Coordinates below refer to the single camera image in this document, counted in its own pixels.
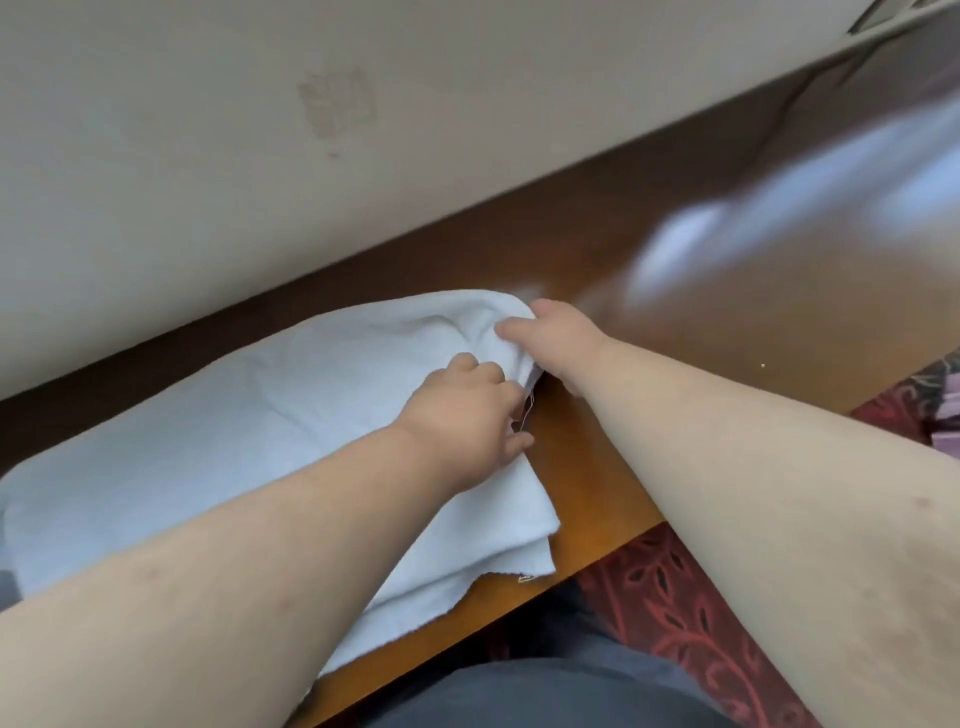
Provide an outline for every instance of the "person's right arm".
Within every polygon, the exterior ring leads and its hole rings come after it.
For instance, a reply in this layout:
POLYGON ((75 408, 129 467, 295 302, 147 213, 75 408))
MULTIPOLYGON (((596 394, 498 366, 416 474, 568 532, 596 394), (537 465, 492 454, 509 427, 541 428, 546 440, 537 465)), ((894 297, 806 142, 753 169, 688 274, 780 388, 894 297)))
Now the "person's right arm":
POLYGON ((821 722, 958 724, 960 464, 531 307, 497 332, 583 395, 821 722))

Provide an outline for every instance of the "floral pattern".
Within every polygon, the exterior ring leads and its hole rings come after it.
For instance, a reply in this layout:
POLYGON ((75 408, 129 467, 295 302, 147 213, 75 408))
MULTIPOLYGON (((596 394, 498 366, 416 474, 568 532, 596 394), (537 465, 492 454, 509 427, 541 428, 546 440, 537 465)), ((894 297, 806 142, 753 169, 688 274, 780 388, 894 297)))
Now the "floral pattern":
MULTIPOLYGON (((857 407, 862 422, 927 445, 960 350, 857 407)), ((667 523, 578 574, 590 606, 625 644, 673 660, 750 728, 820 723, 733 615, 667 523)))

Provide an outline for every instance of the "hand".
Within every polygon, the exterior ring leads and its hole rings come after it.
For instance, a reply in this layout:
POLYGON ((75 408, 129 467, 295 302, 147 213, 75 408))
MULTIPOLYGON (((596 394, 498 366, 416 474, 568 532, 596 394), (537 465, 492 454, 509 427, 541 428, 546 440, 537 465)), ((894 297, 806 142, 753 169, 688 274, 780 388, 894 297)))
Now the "hand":
POLYGON ((536 319, 504 319, 496 325, 497 336, 528 351, 579 397, 591 362, 612 339, 569 303, 539 299, 530 308, 536 319))
POLYGON ((458 353, 426 378, 391 425, 413 434, 436 458, 441 480, 455 493, 479 485, 534 444, 529 432, 510 429, 527 395, 505 379, 499 365, 458 353))

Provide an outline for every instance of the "white wall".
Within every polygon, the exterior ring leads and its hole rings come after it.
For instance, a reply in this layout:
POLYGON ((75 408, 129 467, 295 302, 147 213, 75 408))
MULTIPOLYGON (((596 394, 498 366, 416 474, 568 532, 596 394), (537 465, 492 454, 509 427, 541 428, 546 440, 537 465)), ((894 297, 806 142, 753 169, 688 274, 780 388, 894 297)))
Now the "white wall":
POLYGON ((7 0, 0 397, 836 51, 869 1, 7 0))

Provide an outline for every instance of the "skin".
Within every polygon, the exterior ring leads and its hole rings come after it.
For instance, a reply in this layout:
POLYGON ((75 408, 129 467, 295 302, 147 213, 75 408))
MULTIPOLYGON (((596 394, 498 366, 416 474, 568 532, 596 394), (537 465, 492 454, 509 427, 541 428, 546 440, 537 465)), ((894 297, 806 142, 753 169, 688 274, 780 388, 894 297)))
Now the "skin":
MULTIPOLYGON (((956 462, 531 307, 497 333, 586 399, 826 726, 953 724, 956 462)), ((0 614, 5 724, 281 725, 441 506, 533 444, 522 401, 459 354, 392 425, 0 614)))

